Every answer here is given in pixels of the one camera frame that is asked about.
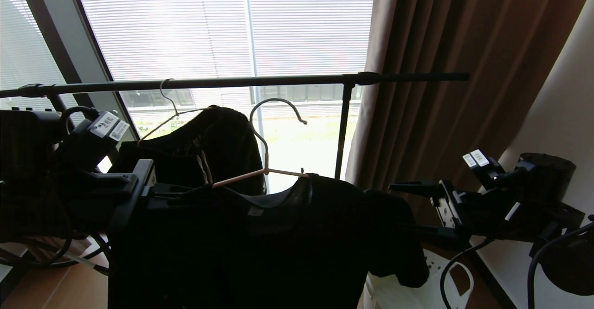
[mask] white sticker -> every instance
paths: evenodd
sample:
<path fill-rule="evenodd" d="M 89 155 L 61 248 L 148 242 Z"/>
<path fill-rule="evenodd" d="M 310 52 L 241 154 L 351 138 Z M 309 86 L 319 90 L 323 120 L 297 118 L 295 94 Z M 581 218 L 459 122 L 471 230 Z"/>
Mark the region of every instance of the white sticker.
<path fill-rule="evenodd" d="M 471 155 L 481 167 L 489 164 L 489 160 L 482 154 L 481 150 L 477 149 L 471 152 Z"/>
<path fill-rule="evenodd" d="M 465 154 L 464 156 L 462 156 L 462 158 L 464 159 L 464 161 L 466 161 L 468 167 L 475 167 L 477 165 L 475 159 L 472 158 L 471 154 Z"/>
<path fill-rule="evenodd" d="M 91 133 L 103 138 L 110 132 L 111 128 L 117 123 L 117 121 L 117 116 L 109 112 L 105 112 L 97 119 L 97 121 L 95 121 L 96 124 L 93 126 L 93 128 L 91 128 Z"/>
<path fill-rule="evenodd" d="M 264 212 L 263 209 L 256 208 L 256 207 L 252 206 L 250 208 L 250 211 L 248 211 L 248 215 L 250 215 L 250 216 L 262 216 L 262 213 L 263 212 Z"/>
<path fill-rule="evenodd" d="M 111 132 L 110 137 L 113 138 L 113 140 L 119 142 L 119 140 L 122 139 L 122 136 L 125 133 L 126 129 L 128 129 L 128 127 L 130 127 L 130 125 L 128 125 L 124 121 L 118 122 L 117 125 L 115 125 L 113 131 Z"/>

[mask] baseboard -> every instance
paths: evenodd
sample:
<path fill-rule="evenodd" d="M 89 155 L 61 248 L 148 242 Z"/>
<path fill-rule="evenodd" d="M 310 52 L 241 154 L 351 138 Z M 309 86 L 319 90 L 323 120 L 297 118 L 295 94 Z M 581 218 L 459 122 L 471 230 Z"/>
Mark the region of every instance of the baseboard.
<path fill-rule="evenodd" d="M 31 254 L 31 252 L 29 251 L 23 254 L 23 258 L 35 260 L 33 254 Z M 4 277 L 2 281 L 0 281 L 0 305 L 2 305 L 4 301 L 6 301 L 8 296 L 17 286 L 17 284 L 19 284 L 21 279 L 23 279 L 27 271 L 27 269 L 24 269 L 22 267 L 13 267 L 12 269 L 10 269 L 6 277 Z"/>
<path fill-rule="evenodd" d="M 507 296 L 505 290 L 501 288 L 501 285 L 499 282 L 497 282 L 497 279 L 493 277 L 493 274 L 489 268 L 486 267 L 481 257 L 476 252 L 469 252 L 466 254 L 466 256 L 474 265 L 475 269 L 477 269 L 480 277 L 483 279 L 484 283 L 489 288 L 499 305 L 503 309 L 517 309 L 510 297 Z"/>

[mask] clothes rack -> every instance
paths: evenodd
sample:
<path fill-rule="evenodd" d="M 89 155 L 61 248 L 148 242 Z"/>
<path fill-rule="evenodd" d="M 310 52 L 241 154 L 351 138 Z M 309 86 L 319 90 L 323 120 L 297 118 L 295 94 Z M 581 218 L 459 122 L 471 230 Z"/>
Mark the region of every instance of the clothes rack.
<path fill-rule="evenodd" d="M 343 84 L 342 106 L 340 111 L 340 128 L 338 149 L 336 154 L 335 178 L 340 178 L 342 167 L 346 124 L 349 114 L 350 98 L 355 85 L 373 85 L 387 82 L 414 81 L 467 81 L 468 72 L 424 72 L 409 74 L 377 74 L 375 72 L 359 72 L 358 74 L 314 75 L 314 76 L 279 76 L 248 78 L 215 78 L 215 79 L 172 79 L 163 85 L 163 89 L 209 89 L 212 87 L 248 87 L 271 85 L 309 85 L 309 84 Z M 105 83 L 80 83 L 65 85 L 30 84 L 19 89 L 2 90 L 0 98 L 8 97 L 47 97 L 55 100 L 57 95 L 66 93 L 115 92 L 158 90 L 161 80 L 153 81 L 112 81 Z"/>

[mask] black t-shirt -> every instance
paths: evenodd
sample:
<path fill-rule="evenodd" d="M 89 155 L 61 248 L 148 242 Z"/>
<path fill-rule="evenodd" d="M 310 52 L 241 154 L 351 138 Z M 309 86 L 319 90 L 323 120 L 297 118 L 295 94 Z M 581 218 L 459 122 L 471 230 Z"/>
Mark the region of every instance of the black t-shirt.
<path fill-rule="evenodd" d="M 135 284 L 160 298 L 159 292 L 175 293 L 187 309 L 354 309 L 368 271 L 395 274 L 413 287 L 428 277 L 420 243 L 397 229 L 414 222 L 412 212 L 386 193 L 310 174 L 282 193 L 246 197 L 205 187 L 186 199 L 197 206 L 194 212 L 163 224 L 159 218 L 145 220 L 144 227 L 131 229 L 130 235 L 138 232 L 133 241 L 152 238 L 161 249 L 147 258 L 153 269 L 143 277 L 142 269 L 130 264 L 145 260 L 138 260 L 135 244 L 127 242 L 129 252 L 117 265 L 127 269 L 117 281 L 120 287 L 133 292 Z"/>

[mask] clothing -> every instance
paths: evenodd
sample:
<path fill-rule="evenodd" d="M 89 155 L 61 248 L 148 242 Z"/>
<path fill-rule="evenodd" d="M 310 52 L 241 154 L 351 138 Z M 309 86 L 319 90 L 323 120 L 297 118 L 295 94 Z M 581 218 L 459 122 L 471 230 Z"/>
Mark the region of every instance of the clothing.
<path fill-rule="evenodd" d="M 212 105 L 172 133 L 123 142 L 110 173 L 132 172 L 139 159 L 155 162 L 157 182 L 200 187 L 262 169 L 258 144 L 245 115 Z M 265 193 L 264 175 L 230 184 L 240 193 Z"/>
<path fill-rule="evenodd" d="M 187 309 L 355 309 L 368 271 L 412 287 L 429 275 L 420 243 L 398 231 L 414 222 L 412 211 L 386 193 L 310 174 L 273 195 L 205 187 L 186 199 L 179 214 L 141 216 L 126 239 L 110 238 L 116 265 L 125 266 L 110 292 L 119 285 L 133 294 L 135 284 L 144 296 L 176 294 Z M 195 243 L 180 246 L 189 234 Z M 157 252 L 140 255 L 137 241 Z"/>

